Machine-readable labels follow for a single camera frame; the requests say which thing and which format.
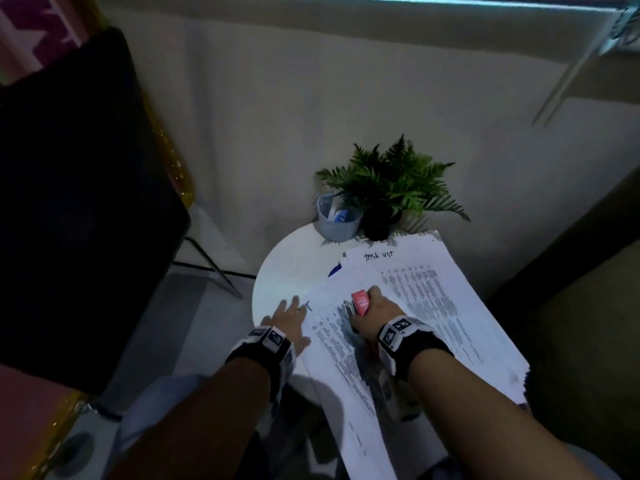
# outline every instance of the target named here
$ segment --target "white table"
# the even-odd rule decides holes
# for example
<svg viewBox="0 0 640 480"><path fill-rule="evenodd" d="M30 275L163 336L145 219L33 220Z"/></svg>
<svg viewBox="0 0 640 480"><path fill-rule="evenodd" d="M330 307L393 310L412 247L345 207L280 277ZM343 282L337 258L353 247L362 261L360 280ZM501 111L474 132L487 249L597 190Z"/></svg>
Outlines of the white table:
<svg viewBox="0 0 640 480"><path fill-rule="evenodd" d="M293 231L271 250L260 266L253 286L253 323L271 315L280 300L288 302L294 295L300 298L314 286L322 283L338 265L342 254L359 243L328 242L316 231L316 224L308 224ZM298 361L289 384L314 404L318 404L316 391L308 379L309 374Z"/></svg>

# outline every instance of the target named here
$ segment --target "person's left arm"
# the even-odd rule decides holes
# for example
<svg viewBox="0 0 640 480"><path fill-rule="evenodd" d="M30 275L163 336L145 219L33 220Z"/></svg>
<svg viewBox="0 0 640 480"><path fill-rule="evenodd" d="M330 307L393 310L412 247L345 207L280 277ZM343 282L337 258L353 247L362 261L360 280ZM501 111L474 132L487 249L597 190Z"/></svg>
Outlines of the person's left arm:
<svg viewBox="0 0 640 480"><path fill-rule="evenodd" d="M286 334L297 355L310 343L302 337L306 307L295 296L262 324ZM269 405L271 380L254 360L236 357L196 393L178 404L142 436L107 480L231 479L260 416Z"/></svg>

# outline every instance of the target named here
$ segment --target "forearm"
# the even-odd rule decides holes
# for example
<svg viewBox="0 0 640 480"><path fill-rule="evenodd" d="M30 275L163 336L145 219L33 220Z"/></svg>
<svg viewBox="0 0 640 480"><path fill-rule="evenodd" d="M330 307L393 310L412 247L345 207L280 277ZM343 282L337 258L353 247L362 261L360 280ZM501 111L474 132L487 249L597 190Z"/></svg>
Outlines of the forearm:
<svg viewBox="0 0 640 480"><path fill-rule="evenodd" d="M260 364L233 359L140 438L108 480L233 478L270 385Z"/></svg>
<svg viewBox="0 0 640 480"><path fill-rule="evenodd" d="M450 355L430 349L409 383L453 457L478 479L594 479L530 414Z"/></svg>

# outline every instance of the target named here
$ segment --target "bright white light strip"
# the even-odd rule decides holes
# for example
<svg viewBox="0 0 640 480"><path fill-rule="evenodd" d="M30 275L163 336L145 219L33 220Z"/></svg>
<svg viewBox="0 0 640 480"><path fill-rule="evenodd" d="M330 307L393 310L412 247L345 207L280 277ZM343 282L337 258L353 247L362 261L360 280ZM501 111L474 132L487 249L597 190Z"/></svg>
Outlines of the bright white light strip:
<svg viewBox="0 0 640 480"><path fill-rule="evenodd" d="M540 8L540 9L551 9L551 10L597 11L601 13L616 13L620 11L617 8L596 7L596 6L572 6L572 5L558 5L558 4L551 4L551 3L507 2L507 1L497 1L497 0L496 1L490 1L490 0L368 0L368 1L421 3L421 4L434 4L434 5Z"/></svg>

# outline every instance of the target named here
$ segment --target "person's left hand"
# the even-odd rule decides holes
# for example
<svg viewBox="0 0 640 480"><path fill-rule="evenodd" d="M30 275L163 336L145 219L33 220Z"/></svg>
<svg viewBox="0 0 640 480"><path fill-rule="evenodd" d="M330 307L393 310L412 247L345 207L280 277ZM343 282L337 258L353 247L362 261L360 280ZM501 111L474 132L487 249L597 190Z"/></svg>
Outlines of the person's left hand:
<svg viewBox="0 0 640 480"><path fill-rule="evenodd" d="M299 356L311 343L309 337L302 336L302 322L306 315L307 306L300 306L300 298L294 296L290 307L287 308L287 300L283 299L273 313L273 318L266 316L262 319L261 325L274 326L284 332Z"/></svg>

